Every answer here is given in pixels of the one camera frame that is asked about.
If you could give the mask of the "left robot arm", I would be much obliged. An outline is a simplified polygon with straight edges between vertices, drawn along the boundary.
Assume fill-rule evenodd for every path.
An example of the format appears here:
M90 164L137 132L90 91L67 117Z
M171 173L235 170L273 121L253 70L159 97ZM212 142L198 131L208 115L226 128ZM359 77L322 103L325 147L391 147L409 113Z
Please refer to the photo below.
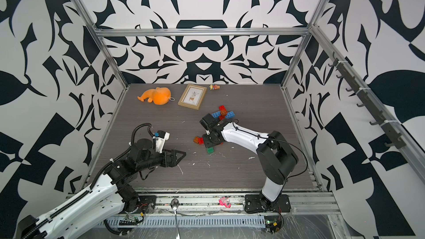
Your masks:
M151 131L150 123L137 126L128 148L105 164L91 184L72 198L38 218L29 215L17 225L18 239L77 239L98 223L125 209L139 209L139 195L131 181L148 169L173 168L187 155L167 150L169 133Z

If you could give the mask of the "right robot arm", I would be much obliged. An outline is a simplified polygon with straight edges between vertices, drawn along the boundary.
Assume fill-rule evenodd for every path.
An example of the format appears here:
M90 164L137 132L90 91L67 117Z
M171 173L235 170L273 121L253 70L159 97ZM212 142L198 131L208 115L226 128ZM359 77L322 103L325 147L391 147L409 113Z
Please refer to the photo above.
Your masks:
M236 119L220 120L207 114L200 120L200 124L206 131L203 140L207 148L230 142L257 154L266 181L258 195L245 196L245 211L248 214L277 212L279 209L289 208L282 189L289 178L299 176L308 169L305 166L302 172L292 174L299 162L294 151L299 149L297 146L287 142L278 131L269 134L256 132L239 126Z

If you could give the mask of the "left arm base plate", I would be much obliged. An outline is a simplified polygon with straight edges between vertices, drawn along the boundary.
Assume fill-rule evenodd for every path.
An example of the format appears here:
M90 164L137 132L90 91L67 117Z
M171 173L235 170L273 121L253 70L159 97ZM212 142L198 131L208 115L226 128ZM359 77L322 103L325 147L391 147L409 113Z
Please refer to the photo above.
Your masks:
M155 195L142 195L133 198L125 204L124 212L128 214L148 214L155 210L157 197Z

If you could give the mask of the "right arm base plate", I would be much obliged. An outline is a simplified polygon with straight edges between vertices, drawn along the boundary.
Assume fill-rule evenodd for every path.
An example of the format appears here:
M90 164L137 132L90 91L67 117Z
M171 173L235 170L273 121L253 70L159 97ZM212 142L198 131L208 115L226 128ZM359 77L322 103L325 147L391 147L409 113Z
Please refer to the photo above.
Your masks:
M281 194L275 201L270 202L262 194L245 195L244 211L248 214L263 212L290 212L291 203L287 195Z

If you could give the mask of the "blue lego brick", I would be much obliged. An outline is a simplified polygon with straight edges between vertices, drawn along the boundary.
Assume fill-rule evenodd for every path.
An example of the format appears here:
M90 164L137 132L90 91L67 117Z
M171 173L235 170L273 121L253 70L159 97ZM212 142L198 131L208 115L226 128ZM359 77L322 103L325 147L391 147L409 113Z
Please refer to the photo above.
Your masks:
M226 119L230 119L230 118L233 118L234 116L235 116L234 112L233 111L230 111L230 112L227 113L227 115L225 116L225 118Z
M213 118L218 118L219 116L221 116L221 112L217 111L211 114Z

